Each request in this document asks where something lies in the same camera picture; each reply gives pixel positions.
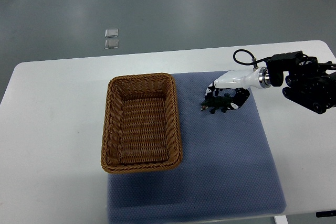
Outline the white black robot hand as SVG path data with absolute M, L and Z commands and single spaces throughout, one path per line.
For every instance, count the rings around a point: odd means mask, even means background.
M 266 67 L 253 70 L 232 70 L 218 77 L 206 89 L 205 99 L 217 96 L 233 98 L 229 110 L 237 110 L 243 106 L 250 96 L 249 88 L 265 89 L 271 87 Z

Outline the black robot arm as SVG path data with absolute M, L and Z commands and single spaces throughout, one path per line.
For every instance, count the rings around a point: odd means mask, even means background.
M 258 73 L 258 83 L 262 88 L 280 87 L 283 96 L 317 114 L 335 107 L 335 64 L 331 61 L 319 63 L 316 57 L 302 51 L 276 54 L 257 60 L 246 49 L 233 53 L 233 60 L 244 66 L 265 62 L 266 67 Z

